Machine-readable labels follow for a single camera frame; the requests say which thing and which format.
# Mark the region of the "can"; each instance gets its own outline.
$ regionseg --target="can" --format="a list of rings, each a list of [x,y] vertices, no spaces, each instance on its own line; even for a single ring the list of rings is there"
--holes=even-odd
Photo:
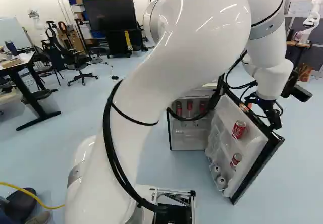
[[[176,115],[182,116],[182,103],[180,101],[176,101]]]
[[[191,101],[191,100],[187,101],[187,110],[188,111],[193,110],[193,101]]]
[[[236,121],[233,129],[232,136],[236,139],[241,139],[243,133],[246,131],[247,124],[243,121]]]
[[[235,169],[236,166],[242,161],[242,155],[239,153],[233,154],[233,157],[230,162],[230,167]]]
[[[225,186],[227,185],[227,181],[225,178],[223,178],[221,175],[217,177],[216,179],[216,184],[218,187],[218,190],[222,190],[225,188]]]
[[[206,111],[206,101],[202,100],[200,102],[200,113],[203,113]]]
[[[214,176],[216,176],[216,177],[221,175],[221,168],[219,166],[215,165],[213,167],[213,173],[214,173]]]

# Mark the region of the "bottle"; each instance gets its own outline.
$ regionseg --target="bottle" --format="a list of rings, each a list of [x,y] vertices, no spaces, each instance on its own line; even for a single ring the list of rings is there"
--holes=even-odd
[[[17,49],[12,41],[5,41],[5,45],[13,56],[18,56]]]

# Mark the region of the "whiteboard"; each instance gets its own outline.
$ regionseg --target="whiteboard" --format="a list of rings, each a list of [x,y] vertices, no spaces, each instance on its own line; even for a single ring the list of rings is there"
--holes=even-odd
[[[0,18],[0,46],[5,46],[5,41],[12,41],[16,49],[31,46],[16,17]]]

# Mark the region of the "black desk leg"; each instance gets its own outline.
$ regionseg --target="black desk leg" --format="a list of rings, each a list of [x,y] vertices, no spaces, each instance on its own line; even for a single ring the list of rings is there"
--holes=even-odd
[[[298,68],[300,66],[299,62],[301,61],[303,53],[304,53],[305,50],[306,50],[306,48],[304,48],[304,47],[299,48],[299,54],[298,54],[298,56],[296,58],[296,61],[295,61],[293,69],[296,69],[296,68]]]
[[[41,81],[41,78],[40,76],[38,75],[38,73],[36,73],[36,71],[34,70],[33,66],[31,64],[29,64],[27,66],[30,74],[32,75],[32,77],[35,79],[36,81],[36,84],[42,89],[42,90],[45,90],[46,87],[44,86],[44,84],[42,83]]]
[[[12,81],[16,84],[18,89],[21,91],[22,95],[26,98],[26,100],[30,103],[30,105],[35,109],[35,111],[39,114],[39,117],[37,119],[30,121],[22,126],[19,126],[17,128],[17,131],[20,131],[22,129],[30,127],[36,123],[42,122],[42,121],[52,118],[54,116],[57,116],[61,113],[60,111],[56,111],[56,112],[47,114],[44,111],[44,109],[41,107],[41,105],[37,102],[37,99],[32,95],[32,93],[29,91],[27,86],[24,84],[24,82],[20,78],[18,72],[10,71],[9,76],[12,79]]]

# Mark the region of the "red can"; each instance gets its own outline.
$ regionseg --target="red can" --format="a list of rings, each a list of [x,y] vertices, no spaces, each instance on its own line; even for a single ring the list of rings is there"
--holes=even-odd
[[[188,111],[193,110],[193,101],[191,101],[191,100],[187,101],[187,110]]]
[[[230,167],[235,169],[235,167],[242,161],[242,155],[235,153],[231,159]]]
[[[176,115],[182,116],[182,103],[180,101],[176,101]]]
[[[206,110],[206,101],[201,101],[200,102],[200,113],[205,112]]]
[[[236,139],[241,139],[243,133],[246,131],[247,124],[243,121],[236,121],[232,129],[232,136]]]

